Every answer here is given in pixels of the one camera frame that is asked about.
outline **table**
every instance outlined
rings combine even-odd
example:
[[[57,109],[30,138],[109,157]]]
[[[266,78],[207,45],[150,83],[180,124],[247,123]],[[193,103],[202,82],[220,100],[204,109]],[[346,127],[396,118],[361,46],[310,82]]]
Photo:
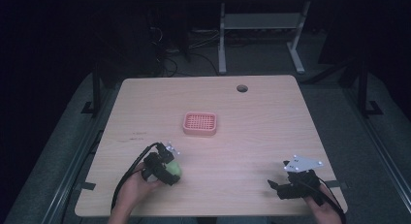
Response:
[[[237,87],[246,86],[246,92]],[[187,112],[214,112],[214,136],[183,133]],[[291,76],[132,79],[123,82],[76,206],[79,216],[109,216],[116,184],[150,144],[172,141],[181,180],[154,191],[133,215],[218,216],[309,213],[302,199],[280,200],[267,179],[288,183],[283,161],[321,160],[335,180],[299,86]],[[340,188],[332,192],[344,210]]]

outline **person's right hand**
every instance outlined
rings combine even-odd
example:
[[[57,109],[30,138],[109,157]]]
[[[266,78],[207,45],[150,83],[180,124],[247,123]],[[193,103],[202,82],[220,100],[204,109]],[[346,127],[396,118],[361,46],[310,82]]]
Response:
[[[329,189],[321,184],[320,191],[326,194],[334,203],[336,203],[335,198],[332,196]],[[314,214],[315,220],[318,224],[341,224],[341,219],[338,213],[332,208],[330,204],[324,202],[320,207],[315,203],[312,197],[304,198],[305,202],[311,208],[312,213]]]

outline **floor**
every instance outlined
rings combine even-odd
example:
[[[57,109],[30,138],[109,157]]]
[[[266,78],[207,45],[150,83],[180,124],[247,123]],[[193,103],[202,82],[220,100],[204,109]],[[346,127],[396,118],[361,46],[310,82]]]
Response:
[[[209,35],[194,34],[193,46]],[[317,63],[326,33],[304,33],[298,52],[306,73],[298,75],[286,47],[292,32],[255,32],[232,35],[226,48],[227,75],[292,75],[307,80],[330,65]],[[215,42],[192,47],[189,60],[169,50],[162,77],[218,76]],[[337,179],[347,184],[343,190],[348,203],[348,223],[411,223],[410,210],[397,192],[390,168],[381,157],[384,146],[405,181],[411,182],[411,123],[391,100],[384,84],[369,76],[368,100],[380,106],[383,115],[364,118],[356,107],[357,87],[341,88],[341,72],[300,89]],[[91,76],[73,96],[59,124],[50,137],[41,158],[26,181],[6,223],[102,223],[107,218],[82,218],[74,213],[83,183],[92,163],[98,140],[110,116],[120,88],[102,87],[101,111],[81,113],[92,100]],[[311,216],[271,217],[277,224],[315,223]],[[130,223],[139,223],[133,218]]]

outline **dark background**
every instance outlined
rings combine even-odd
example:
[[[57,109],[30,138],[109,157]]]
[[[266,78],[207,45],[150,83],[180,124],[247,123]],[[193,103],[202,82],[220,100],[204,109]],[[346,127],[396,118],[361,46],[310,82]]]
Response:
[[[282,5],[290,7],[287,2]],[[163,5],[160,10],[163,15],[155,20],[169,30],[166,37],[183,47],[186,35],[180,29],[214,27],[218,17],[212,5]],[[322,62],[337,63],[352,55],[364,58],[411,119],[409,1],[317,0],[310,14],[305,31],[329,31]],[[131,2],[0,0],[0,222],[96,62],[102,65],[106,86],[158,74],[159,52],[144,30],[148,23],[144,8]],[[138,37],[130,40],[134,32]]]

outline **soap dish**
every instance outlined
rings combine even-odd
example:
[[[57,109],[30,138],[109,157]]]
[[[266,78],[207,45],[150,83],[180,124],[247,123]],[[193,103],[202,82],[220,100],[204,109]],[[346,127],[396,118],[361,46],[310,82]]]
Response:
[[[212,136],[216,133],[217,117],[211,112],[188,112],[183,130],[187,135]]]

